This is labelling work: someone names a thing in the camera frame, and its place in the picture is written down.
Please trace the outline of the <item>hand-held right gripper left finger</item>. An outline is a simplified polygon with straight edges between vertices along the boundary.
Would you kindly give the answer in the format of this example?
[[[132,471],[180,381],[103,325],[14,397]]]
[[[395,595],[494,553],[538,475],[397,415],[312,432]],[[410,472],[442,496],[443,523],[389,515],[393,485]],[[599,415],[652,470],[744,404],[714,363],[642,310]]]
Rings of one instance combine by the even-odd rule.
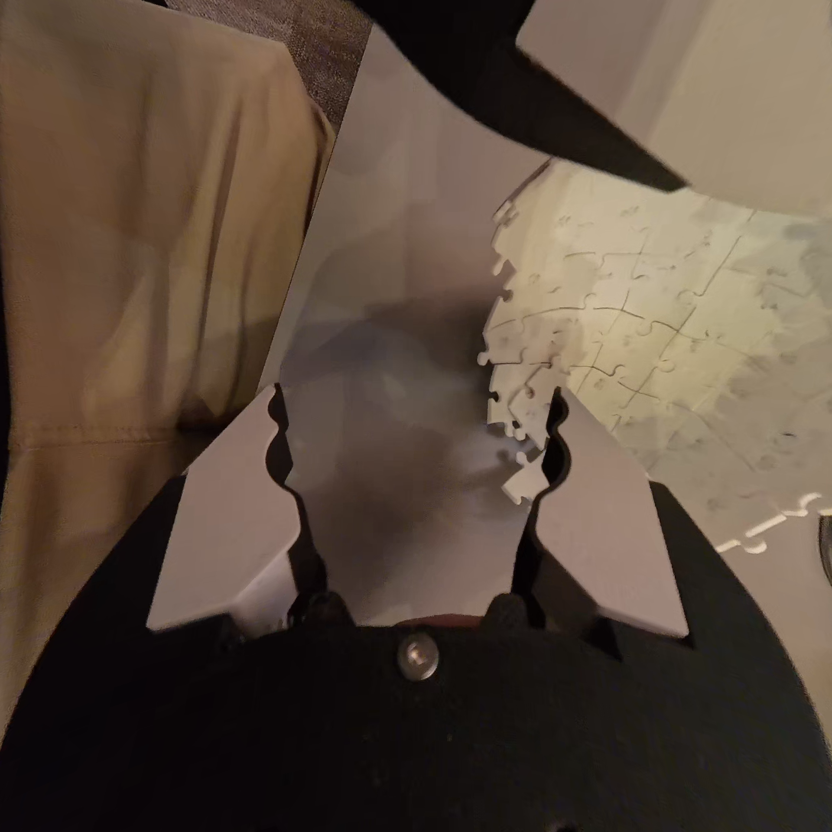
[[[166,631],[218,616],[281,631],[327,588],[293,460],[282,389],[262,390],[186,471],[146,624]]]

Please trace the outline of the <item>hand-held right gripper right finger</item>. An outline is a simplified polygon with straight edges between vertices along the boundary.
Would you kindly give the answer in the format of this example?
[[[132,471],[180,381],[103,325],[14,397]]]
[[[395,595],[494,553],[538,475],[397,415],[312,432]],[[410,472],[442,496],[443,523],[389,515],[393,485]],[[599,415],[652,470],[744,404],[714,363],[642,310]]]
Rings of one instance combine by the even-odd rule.
[[[552,486],[530,504],[511,587],[534,626],[584,637],[609,620],[686,638],[643,468],[568,390],[556,388],[543,427]]]

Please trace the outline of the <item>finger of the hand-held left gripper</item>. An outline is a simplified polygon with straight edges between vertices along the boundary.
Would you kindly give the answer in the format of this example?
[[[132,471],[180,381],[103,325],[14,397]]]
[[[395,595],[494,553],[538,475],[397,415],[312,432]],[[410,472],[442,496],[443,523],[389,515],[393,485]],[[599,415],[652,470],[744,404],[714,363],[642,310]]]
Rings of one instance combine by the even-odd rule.
[[[830,213],[830,1],[538,1],[517,46],[696,192]]]

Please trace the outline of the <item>joined white puzzle piece pair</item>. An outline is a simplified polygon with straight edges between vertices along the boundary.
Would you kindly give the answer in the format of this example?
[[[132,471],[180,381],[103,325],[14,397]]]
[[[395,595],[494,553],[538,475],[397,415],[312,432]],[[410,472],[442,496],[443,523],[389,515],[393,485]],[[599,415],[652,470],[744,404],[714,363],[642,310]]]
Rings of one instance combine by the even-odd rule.
[[[504,482],[504,494],[515,504],[523,501],[532,504],[538,495],[545,493],[552,486],[543,470],[545,452],[529,456],[523,451],[515,454],[517,470]]]

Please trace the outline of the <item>partly built puzzle ball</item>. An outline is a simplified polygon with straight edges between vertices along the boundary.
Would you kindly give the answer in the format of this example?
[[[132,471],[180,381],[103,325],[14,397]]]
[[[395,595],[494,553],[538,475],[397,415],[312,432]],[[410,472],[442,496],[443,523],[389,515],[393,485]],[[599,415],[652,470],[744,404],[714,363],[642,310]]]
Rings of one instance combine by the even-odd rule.
[[[830,217],[546,163],[494,214],[487,421],[570,391],[719,552],[830,516]]]

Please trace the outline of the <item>person's beige trousers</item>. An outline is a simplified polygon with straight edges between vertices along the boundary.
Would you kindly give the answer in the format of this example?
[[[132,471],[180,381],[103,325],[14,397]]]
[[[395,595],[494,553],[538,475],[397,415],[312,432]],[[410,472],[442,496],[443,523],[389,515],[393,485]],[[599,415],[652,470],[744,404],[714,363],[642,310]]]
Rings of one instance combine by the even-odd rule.
[[[2,731],[87,579],[255,397],[333,142],[282,42],[2,2]]]

